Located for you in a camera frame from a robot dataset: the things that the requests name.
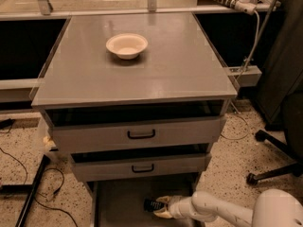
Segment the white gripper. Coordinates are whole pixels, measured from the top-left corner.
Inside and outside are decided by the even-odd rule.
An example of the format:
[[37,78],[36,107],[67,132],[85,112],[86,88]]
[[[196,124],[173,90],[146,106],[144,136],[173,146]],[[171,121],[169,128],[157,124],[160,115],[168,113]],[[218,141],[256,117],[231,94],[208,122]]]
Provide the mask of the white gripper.
[[191,218],[191,197],[163,196],[156,201],[168,205],[168,209],[163,207],[153,212],[159,218]]

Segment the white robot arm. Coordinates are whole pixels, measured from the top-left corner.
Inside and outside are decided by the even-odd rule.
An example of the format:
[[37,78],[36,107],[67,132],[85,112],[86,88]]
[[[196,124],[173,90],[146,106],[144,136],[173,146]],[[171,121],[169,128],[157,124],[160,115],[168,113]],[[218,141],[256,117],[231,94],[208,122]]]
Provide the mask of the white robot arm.
[[303,227],[302,204],[278,189],[262,192],[252,209],[220,200],[205,191],[196,191],[191,197],[159,197],[151,204],[151,209],[160,218],[212,222],[220,217],[234,227]]

